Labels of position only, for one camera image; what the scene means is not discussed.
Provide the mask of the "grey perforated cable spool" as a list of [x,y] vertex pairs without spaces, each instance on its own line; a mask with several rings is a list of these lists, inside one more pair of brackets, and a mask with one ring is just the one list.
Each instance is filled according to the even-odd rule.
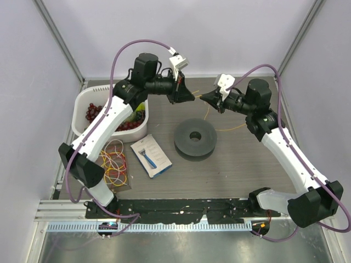
[[186,119],[175,128],[174,147],[187,161],[204,161],[214,152],[216,144],[217,132],[204,119]]

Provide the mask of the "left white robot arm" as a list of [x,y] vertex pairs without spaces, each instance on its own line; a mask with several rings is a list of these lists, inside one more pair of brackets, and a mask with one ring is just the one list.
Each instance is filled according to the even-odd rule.
[[189,63],[187,58],[176,54],[169,60],[172,68],[163,76],[157,71],[156,55],[139,54],[128,78],[111,86],[111,97],[89,127],[70,145],[63,143],[58,149],[66,173],[88,190],[99,203],[98,213],[106,219],[116,214],[117,198],[103,179],[104,169],[95,161],[107,140],[150,94],[165,95],[172,104],[195,99],[181,72]]

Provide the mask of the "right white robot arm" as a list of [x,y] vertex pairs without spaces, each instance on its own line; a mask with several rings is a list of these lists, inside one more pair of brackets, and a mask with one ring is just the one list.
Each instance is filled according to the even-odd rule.
[[267,81],[252,79],[246,92],[228,91],[234,84],[231,75],[220,74],[214,82],[214,91],[201,95],[219,113],[225,110],[246,116],[248,130],[279,161],[290,177],[296,192],[283,193],[269,187],[249,194],[247,208],[253,216],[273,210],[291,217],[301,228],[336,214],[343,187],[338,181],[330,182],[308,161],[292,140],[289,130],[270,107],[271,90]]

